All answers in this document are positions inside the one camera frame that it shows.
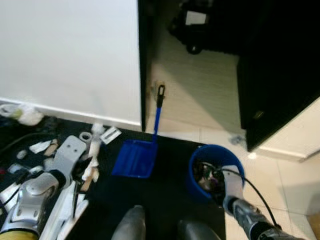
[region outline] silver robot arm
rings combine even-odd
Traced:
[[[50,169],[21,185],[17,203],[9,211],[0,233],[19,230],[40,236],[48,199],[71,184],[74,167],[86,148],[80,139],[69,136],[57,150]]]
[[[239,173],[236,166],[222,169]],[[224,210],[233,216],[243,228],[249,240],[303,240],[283,232],[271,224],[261,211],[243,197],[243,180],[240,176],[223,171],[225,182]]]

